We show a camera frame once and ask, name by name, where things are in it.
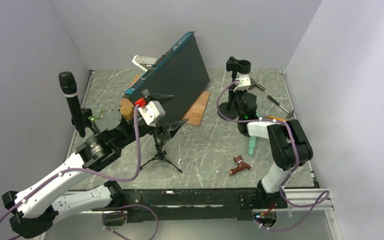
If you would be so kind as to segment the teal green microphone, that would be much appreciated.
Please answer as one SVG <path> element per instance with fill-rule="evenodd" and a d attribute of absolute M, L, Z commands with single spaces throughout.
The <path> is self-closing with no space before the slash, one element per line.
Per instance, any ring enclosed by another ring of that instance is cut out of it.
<path fill-rule="evenodd" d="M 248 154 L 250 156 L 254 155 L 256 145 L 257 145 L 257 138 L 255 136 L 249 136 L 248 137 Z"/>

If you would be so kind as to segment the black round base mic stand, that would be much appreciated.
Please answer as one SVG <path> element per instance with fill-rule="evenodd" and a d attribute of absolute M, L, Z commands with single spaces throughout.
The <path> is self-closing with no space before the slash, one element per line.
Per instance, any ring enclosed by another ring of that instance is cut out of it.
<path fill-rule="evenodd" d="M 239 85 L 238 74 L 246 75 L 251 72 L 251 62 L 245 59 L 237 59 L 230 56 L 226 61 L 227 72 L 231 72 L 231 78 L 233 85 L 228 88 L 228 100 L 218 105 L 218 115 L 220 117 L 225 116 L 227 119 L 236 119 L 238 117 L 237 101 L 238 92 L 234 91 L 235 87 Z"/>

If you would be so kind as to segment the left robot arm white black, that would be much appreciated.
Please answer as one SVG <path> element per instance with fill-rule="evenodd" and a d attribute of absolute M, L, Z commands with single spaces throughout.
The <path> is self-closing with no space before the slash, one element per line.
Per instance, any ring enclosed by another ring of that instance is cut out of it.
<path fill-rule="evenodd" d="M 119 177 L 107 176 L 103 185 L 92 190 L 68 191 L 88 175 L 102 176 L 102 170 L 120 158 L 123 148 L 131 143 L 139 145 L 142 136 L 160 133 L 164 140 L 172 138 L 184 121 L 160 122 L 166 114 L 163 105 L 171 99 L 171 95 L 144 90 L 134 107 L 104 110 L 98 120 L 90 120 L 93 135 L 58 168 L 31 187 L 2 196 L 11 229 L 18 237 L 31 239 L 80 212 L 125 207 L 126 195 L 120 187 L 123 179 Z"/>

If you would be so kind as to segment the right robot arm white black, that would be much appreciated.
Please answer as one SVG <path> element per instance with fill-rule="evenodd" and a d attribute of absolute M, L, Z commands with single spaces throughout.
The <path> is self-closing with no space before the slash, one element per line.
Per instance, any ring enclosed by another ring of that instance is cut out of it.
<path fill-rule="evenodd" d="M 291 174 L 313 158 L 313 150 L 297 119 L 270 121 L 258 118 L 256 96 L 246 90 L 228 91 L 231 107 L 237 113 L 237 125 L 246 137 L 267 139 L 273 164 L 268 173 L 258 181 L 255 200 L 262 207 L 269 207 Z"/>

